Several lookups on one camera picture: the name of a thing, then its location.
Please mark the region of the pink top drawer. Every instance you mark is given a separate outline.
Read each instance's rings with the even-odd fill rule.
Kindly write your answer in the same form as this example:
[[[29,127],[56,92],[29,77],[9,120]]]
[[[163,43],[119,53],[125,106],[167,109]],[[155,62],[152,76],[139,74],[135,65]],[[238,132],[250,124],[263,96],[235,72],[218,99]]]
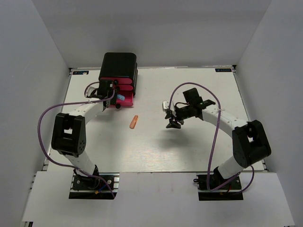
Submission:
[[[128,78],[128,77],[101,77],[99,78],[99,80],[111,80],[111,81],[117,81],[118,84],[122,84],[122,85],[130,85],[132,84],[133,80]]]

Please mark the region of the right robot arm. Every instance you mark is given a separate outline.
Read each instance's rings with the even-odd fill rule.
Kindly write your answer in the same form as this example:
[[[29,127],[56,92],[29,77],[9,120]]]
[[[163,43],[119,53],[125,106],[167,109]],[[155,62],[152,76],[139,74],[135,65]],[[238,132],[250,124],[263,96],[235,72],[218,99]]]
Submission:
[[[162,103],[165,118],[169,120],[167,128],[180,129],[184,120],[195,117],[214,125],[232,139],[232,156],[214,170],[214,184],[218,188],[226,188],[236,174],[271,155],[260,121],[249,122],[222,111],[216,102],[203,100],[196,88],[185,91],[183,95],[183,107],[172,101]]]

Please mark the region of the pink drawer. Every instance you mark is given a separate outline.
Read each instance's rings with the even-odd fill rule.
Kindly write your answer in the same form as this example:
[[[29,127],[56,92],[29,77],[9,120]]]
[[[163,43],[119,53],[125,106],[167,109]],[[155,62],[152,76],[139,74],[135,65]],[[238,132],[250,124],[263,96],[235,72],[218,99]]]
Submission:
[[[119,94],[125,96],[124,101],[118,100],[119,104],[120,104],[120,108],[121,107],[132,107],[134,105],[133,104],[133,93],[132,92],[130,92],[130,93],[129,92],[121,92]],[[112,98],[111,101],[110,101],[111,106],[113,106],[113,99],[114,98]]]
[[[122,85],[130,85],[132,84],[133,80],[128,78],[128,77],[101,77],[99,78],[99,80],[111,80],[111,81],[117,81],[118,84],[122,84]]]
[[[116,85],[117,88],[119,88],[120,91],[133,91],[133,86],[132,85]]]

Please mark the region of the pink bottom drawer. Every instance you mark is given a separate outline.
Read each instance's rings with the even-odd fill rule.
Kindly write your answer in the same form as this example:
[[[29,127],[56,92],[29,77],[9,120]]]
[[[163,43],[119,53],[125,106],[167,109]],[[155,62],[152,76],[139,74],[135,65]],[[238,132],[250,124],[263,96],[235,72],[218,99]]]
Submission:
[[[133,104],[133,93],[132,92],[130,92],[130,93],[129,92],[121,92],[119,94],[125,96],[124,101],[118,100],[119,104],[120,104],[120,108],[121,107],[132,107],[134,105]],[[113,106],[113,99],[114,98],[112,98],[111,101],[110,101],[111,106]]]

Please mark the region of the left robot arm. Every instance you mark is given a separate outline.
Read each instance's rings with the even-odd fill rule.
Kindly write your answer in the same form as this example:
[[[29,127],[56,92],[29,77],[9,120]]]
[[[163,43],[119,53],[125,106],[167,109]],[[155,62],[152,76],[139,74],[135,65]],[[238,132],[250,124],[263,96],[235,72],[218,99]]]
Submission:
[[[117,100],[118,81],[102,79],[98,88],[91,84],[85,90],[87,101],[67,103],[78,107],[55,117],[51,147],[69,160],[77,174],[84,176],[84,183],[94,189],[99,186],[98,168],[86,153],[86,125],[99,112],[104,111]]]

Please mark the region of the blue translucent lead case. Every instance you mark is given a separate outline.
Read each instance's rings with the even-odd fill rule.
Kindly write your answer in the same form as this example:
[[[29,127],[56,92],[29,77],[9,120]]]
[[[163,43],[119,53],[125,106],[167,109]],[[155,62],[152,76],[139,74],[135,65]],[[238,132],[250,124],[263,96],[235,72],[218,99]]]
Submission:
[[[117,99],[124,101],[125,100],[125,96],[118,94],[117,95]]]

